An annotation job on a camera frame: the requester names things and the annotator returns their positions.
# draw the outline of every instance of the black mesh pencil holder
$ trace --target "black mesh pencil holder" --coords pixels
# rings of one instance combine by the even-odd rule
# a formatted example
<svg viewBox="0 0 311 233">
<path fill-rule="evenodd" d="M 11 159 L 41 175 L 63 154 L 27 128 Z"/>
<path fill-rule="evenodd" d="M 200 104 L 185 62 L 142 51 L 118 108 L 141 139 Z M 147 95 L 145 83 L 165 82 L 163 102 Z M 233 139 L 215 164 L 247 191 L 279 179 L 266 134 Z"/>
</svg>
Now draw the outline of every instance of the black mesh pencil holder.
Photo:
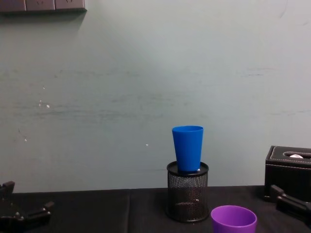
<svg viewBox="0 0 311 233">
<path fill-rule="evenodd" d="M 201 162 L 199 171 L 184 173 L 178 171 L 177 162 L 172 162 L 168 164 L 167 171 L 167 215 L 180 222 L 197 222 L 207 218 L 208 166 Z"/>
</svg>

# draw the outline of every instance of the black tablecloth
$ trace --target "black tablecloth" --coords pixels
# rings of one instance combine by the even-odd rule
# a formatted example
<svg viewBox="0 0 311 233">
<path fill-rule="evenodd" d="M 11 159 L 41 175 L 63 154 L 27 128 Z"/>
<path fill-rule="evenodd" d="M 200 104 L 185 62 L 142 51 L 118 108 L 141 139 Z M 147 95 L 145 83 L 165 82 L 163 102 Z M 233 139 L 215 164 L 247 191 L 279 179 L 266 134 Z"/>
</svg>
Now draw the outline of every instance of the black tablecloth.
<svg viewBox="0 0 311 233">
<path fill-rule="evenodd" d="M 311 233 L 301 221 L 264 202 L 262 186 L 209 187 L 212 210 L 220 205 L 240 205 L 258 217 L 257 233 Z M 55 211 L 50 224 L 31 233 L 212 233 L 211 219 L 179 223 L 165 215 L 165 188 L 87 192 L 14 194 L 14 202 L 25 209 L 50 200 Z"/>
</svg>

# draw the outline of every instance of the purple plastic cup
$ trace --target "purple plastic cup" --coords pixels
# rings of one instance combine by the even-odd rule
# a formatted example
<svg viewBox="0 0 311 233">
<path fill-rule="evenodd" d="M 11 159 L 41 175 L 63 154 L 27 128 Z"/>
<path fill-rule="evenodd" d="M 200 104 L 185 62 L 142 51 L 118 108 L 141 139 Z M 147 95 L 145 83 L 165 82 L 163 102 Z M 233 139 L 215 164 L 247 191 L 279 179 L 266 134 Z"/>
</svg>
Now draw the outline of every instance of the purple plastic cup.
<svg viewBox="0 0 311 233">
<path fill-rule="evenodd" d="M 236 205 L 216 207 L 210 213 L 214 233 L 255 233 L 257 217 L 249 209 Z"/>
</svg>

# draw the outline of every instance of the blue plastic cup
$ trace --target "blue plastic cup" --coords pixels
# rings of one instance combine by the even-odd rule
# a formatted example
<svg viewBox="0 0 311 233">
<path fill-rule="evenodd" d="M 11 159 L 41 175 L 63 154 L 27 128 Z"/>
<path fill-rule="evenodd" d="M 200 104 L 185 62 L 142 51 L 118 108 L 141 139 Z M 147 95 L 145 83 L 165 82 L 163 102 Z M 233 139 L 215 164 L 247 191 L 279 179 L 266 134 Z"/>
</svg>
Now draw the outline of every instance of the blue plastic cup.
<svg viewBox="0 0 311 233">
<path fill-rule="evenodd" d="M 203 127 L 177 126 L 172 132 L 178 170 L 197 171 L 201 163 Z"/>
</svg>

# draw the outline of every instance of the cup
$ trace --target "cup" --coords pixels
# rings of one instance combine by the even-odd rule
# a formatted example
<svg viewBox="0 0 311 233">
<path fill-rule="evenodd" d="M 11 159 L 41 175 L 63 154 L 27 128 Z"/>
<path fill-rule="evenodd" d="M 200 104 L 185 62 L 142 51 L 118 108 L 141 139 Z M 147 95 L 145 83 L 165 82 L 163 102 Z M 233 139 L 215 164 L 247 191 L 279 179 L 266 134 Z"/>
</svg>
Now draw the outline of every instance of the cup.
<svg viewBox="0 0 311 233">
<path fill-rule="evenodd" d="M 219 206 L 212 210 L 214 233 L 255 233 L 256 215 L 236 205 Z"/>
<path fill-rule="evenodd" d="M 203 127 L 177 126 L 172 129 L 179 171 L 197 171 L 201 163 Z"/>
</svg>

